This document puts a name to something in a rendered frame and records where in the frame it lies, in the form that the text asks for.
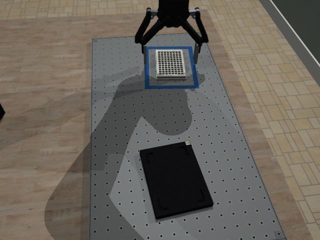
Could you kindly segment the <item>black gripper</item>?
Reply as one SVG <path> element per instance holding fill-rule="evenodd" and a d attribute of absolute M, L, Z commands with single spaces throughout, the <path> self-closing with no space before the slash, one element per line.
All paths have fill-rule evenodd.
<path fill-rule="evenodd" d="M 150 21 L 154 18 L 154 16 L 157 16 L 159 19 L 144 35 L 148 25 L 150 24 Z M 187 19 L 189 16 L 192 16 L 192 18 L 196 20 L 196 24 L 199 28 L 201 36 L 199 36 L 193 27 L 188 23 Z M 147 43 L 164 26 L 167 28 L 178 28 L 182 26 L 182 28 L 186 30 L 194 39 L 195 47 L 193 61 L 194 64 L 197 65 L 198 55 L 201 51 L 202 43 L 208 43 L 209 39 L 201 21 L 199 8 L 196 7 L 194 10 L 189 10 L 189 0 L 159 0 L 157 10 L 151 10 L 150 7 L 146 9 L 146 16 L 135 35 L 135 43 L 141 44 L 141 51 L 142 54 L 144 54 L 144 65 L 147 64 Z"/>

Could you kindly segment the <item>white well plate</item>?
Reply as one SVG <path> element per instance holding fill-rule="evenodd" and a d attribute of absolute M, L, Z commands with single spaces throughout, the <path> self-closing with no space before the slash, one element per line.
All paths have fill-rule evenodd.
<path fill-rule="evenodd" d="M 186 81 L 183 51 L 181 49 L 156 50 L 156 80 Z"/>

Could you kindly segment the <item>blue tape square outline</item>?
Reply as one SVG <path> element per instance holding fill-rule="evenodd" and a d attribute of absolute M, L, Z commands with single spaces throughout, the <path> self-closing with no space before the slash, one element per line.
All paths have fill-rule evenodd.
<path fill-rule="evenodd" d="M 194 85 L 153 85 L 149 82 L 149 49 L 188 49 Z M 147 46 L 146 65 L 144 65 L 145 89 L 199 89 L 196 66 L 194 64 L 192 46 Z"/>

